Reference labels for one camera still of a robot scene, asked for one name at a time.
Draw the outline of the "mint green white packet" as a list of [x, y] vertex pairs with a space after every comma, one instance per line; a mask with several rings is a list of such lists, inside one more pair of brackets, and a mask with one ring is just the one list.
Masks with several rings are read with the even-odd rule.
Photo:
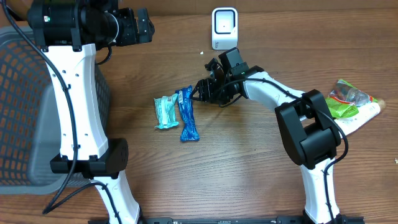
[[158, 129], [169, 129], [179, 125], [175, 115], [175, 102], [178, 95], [154, 98], [155, 113], [159, 124], [155, 126]]

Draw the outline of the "blue snack packet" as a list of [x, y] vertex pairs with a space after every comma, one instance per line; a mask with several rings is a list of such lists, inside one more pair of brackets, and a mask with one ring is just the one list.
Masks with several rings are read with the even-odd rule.
[[182, 142], [200, 140], [193, 114], [193, 103], [192, 99], [190, 98], [192, 91], [193, 87], [191, 85], [175, 91], [178, 95], [179, 113], [182, 121], [184, 122], [184, 128], [180, 136], [180, 140]]

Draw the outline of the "green gummy candy bag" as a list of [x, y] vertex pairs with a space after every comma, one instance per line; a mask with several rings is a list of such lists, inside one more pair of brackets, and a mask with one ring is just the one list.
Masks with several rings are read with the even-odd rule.
[[339, 79], [325, 98], [334, 118], [349, 118], [359, 113], [359, 108], [368, 103], [377, 103], [373, 96], [359, 90], [343, 79]]

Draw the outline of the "white tube with gold cap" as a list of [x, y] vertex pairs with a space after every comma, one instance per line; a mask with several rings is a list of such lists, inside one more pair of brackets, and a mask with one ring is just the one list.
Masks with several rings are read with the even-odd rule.
[[347, 136], [358, 130], [385, 108], [386, 102], [384, 100], [378, 100], [378, 102], [368, 103], [359, 107], [359, 112], [356, 115], [349, 118], [337, 118], [335, 122]]

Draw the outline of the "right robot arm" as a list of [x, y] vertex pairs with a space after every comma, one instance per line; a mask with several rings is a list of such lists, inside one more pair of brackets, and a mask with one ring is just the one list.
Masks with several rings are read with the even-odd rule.
[[333, 166], [338, 162], [337, 147], [347, 138], [323, 95], [318, 90], [304, 92], [281, 84], [263, 68], [250, 67], [237, 48], [213, 58], [205, 68], [210, 77], [198, 81], [190, 98], [220, 107], [245, 98], [274, 111], [283, 147], [302, 173], [305, 222], [340, 223]]

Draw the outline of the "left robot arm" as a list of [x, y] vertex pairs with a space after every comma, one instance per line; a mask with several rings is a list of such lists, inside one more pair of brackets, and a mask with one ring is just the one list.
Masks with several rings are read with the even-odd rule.
[[155, 29], [147, 9], [121, 9], [117, 1], [34, 1], [27, 21], [52, 79], [60, 121], [60, 152], [51, 170], [88, 179], [110, 223], [143, 223], [125, 173], [127, 141], [104, 133], [95, 58], [102, 48], [150, 42]]

